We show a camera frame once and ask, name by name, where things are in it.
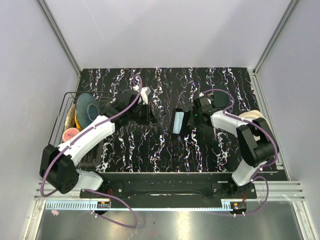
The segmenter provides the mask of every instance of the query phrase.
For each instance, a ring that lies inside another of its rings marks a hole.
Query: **gray wall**
[[[253,68],[290,0],[46,2],[82,68]]]
[[[293,179],[320,234],[320,1],[302,0],[258,73]]]
[[[77,76],[35,0],[0,7],[0,239],[19,239],[42,149]]]

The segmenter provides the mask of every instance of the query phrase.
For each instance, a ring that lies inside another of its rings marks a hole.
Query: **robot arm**
[[[214,103],[211,103],[211,100],[205,95],[195,98],[193,103],[194,106],[191,111],[183,112],[182,109],[178,108],[173,110],[173,121],[170,126],[171,134],[185,136],[192,128],[210,126],[223,129],[236,136],[242,160],[228,183],[228,191],[232,194],[232,192],[234,193],[249,184],[259,168],[273,158],[275,154],[273,145],[261,131],[243,122],[243,119],[238,117],[235,119],[228,114],[224,114],[223,109],[227,107],[227,103],[222,106],[223,104],[219,99],[216,99],[216,96],[214,96]],[[276,142],[264,118],[247,120],[264,129]]]
[[[81,159],[100,141],[112,135],[129,121],[141,125],[155,123],[156,120],[148,104],[149,87],[143,87],[138,102],[127,112],[117,118],[107,121],[129,106],[137,96],[136,90],[127,89],[118,95],[116,100],[100,112],[100,115],[78,135],[61,143],[57,147],[49,144],[42,153],[40,176],[44,174],[53,159],[66,149],[48,173],[47,181],[60,193],[66,194],[72,189],[97,190],[103,183],[103,178],[91,171],[76,169]]]

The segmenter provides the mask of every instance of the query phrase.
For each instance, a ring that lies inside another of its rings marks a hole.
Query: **purple cable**
[[[121,112],[117,113],[116,115],[104,120],[104,121],[101,121],[99,123],[97,123],[94,127],[90,127],[88,128],[87,130],[81,132],[79,135],[77,135],[77,137],[70,142],[70,146],[66,146],[61,152],[59,152],[59,154],[52,160],[52,162],[49,164],[48,168],[46,169],[45,173],[44,173],[44,176],[42,178],[42,182],[41,182],[41,186],[40,186],[40,194],[42,197],[44,198],[47,198],[49,196],[51,196],[52,194],[54,194],[55,192],[57,192],[58,190],[55,189],[53,190],[52,192],[48,193],[48,194],[45,194],[44,193],[44,188],[45,188],[45,182],[47,180],[47,177],[49,175],[49,172],[51,171],[53,165],[56,163],[56,161],[58,161],[58,159],[62,156],[62,154],[64,154],[65,151],[67,151],[69,148],[71,148],[71,146],[73,144],[75,144],[76,141],[78,141],[81,137],[83,137],[85,134],[87,134],[88,132],[90,132],[91,130],[95,129],[96,127],[102,125],[102,124],[105,124],[119,116],[121,116],[122,114],[124,114],[126,111],[128,111],[140,98],[140,95],[141,95],[141,91],[142,91],[142,85],[143,85],[143,82],[142,82],[142,79],[140,77],[140,75],[136,74],[133,76],[133,79],[135,78],[138,78],[139,79],[139,83],[140,83],[140,88],[139,88],[139,91],[138,91],[138,94],[136,95],[136,97],[134,98],[134,100],[132,101],[132,103],[129,104],[129,106],[127,106],[124,110],[122,110]],[[108,219],[106,218],[106,220],[110,221],[110,222],[113,222],[113,223],[117,223],[115,221],[111,221],[111,219]]]
[[[93,191],[93,190],[90,190],[90,189],[85,189],[85,191],[87,191],[87,192],[89,192],[89,193],[96,194],[96,195],[100,195],[100,196],[104,196],[104,197],[107,197],[107,198],[111,198],[111,199],[118,200],[120,203],[122,203],[123,205],[125,205],[125,206],[129,209],[129,211],[132,213],[132,216],[133,216],[133,218],[134,218],[135,224],[134,224],[133,226],[131,226],[131,225],[126,225],[126,224],[123,224],[123,223],[121,223],[121,222],[114,221],[114,220],[112,220],[112,219],[110,219],[110,218],[107,218],[107,217],[105,217],[105,216],[96,214],[97,217],[100,217],[100,218],[102,218],[102,219],[108,220],[109,222],[112,222],[112,223],[114,223],[114,224],[117,224],[117,225],[119,225],[119,226],[121,226],[121,227],[129,228],[129,229],[136,229],[136,228],[138,227],[138,218],[137,218],[137,215],[136,215],[135,212],[131,209],[131,207],[130,207],[128,204],[126,204],[125,201],[123,201],[122,199],[120,199],[120,198],[118,198],[118,197],[116,197],[116,196],[112,196],[112,195],[109,195],[109,194],[101,193],[101,192],[98,192],[98,191]]]
[[[265,165],[263,165],[262,168],[264,168],[264,167],[269,167],[269,166],[271,166],[272,164],[274,164],[274,163],[278,160],[278,150],[277,150],[276,143],[275,143],[275,141],[272,139],[272,137],[271,137],[262,127],[258,126],[258,125],[255,124],[254,122],[249,121],[249,120],[247,120],[247,119],[242,119],[242,118],[239,117],[239,116],[236,116],[236,115],[233,115],[233,114],[231,114],[231,113],[226,112],[226,110],[232,108],[232,107],[235,105],[235,99],[234,99],[234,97],[233,97],[229,92],[227,92],[227,91],[225,91],[225,90],[222,90],[222,89],[210,89],[210,90],[204,91],[203,94],[208,94],[208,93],[215,92],[215,91],[223,92],[223,93],[227,94],[227,95],[230,97],[230,99],[231,99],[231,105],[230,105],[230,106],[227,106],[225,109],[223,109],[223,114],[224,114],[225,116],[228,116],[228,117],[230,117],[230,118],[232,118],[232,119],[236,119],[236,120],[239,120],[239,121],[243,121],[243,122],[245,122],[245,123],[247,123],[247,124],[250,124],[250,125],[254,126],[254,127],[257,128],[258,130],[260,130],[260,131],[266,136],[266,138],[271,142],[271,144],[272,144],[272,146],[273,146],[273,149],[274,149],[274,159],[273,159],[270,163],[266,163]]]

